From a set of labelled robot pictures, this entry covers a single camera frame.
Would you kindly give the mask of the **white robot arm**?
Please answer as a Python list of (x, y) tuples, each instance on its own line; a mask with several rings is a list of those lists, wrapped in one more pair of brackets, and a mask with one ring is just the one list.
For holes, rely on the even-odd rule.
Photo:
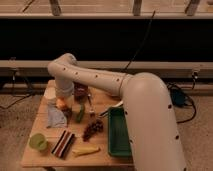
[(70, 53), (50, 62), (48, 72), (59, 97), (77, 82), (121, 98), (136, 171), (187, 170), (171, 97), (158, 76), (82, 68)]

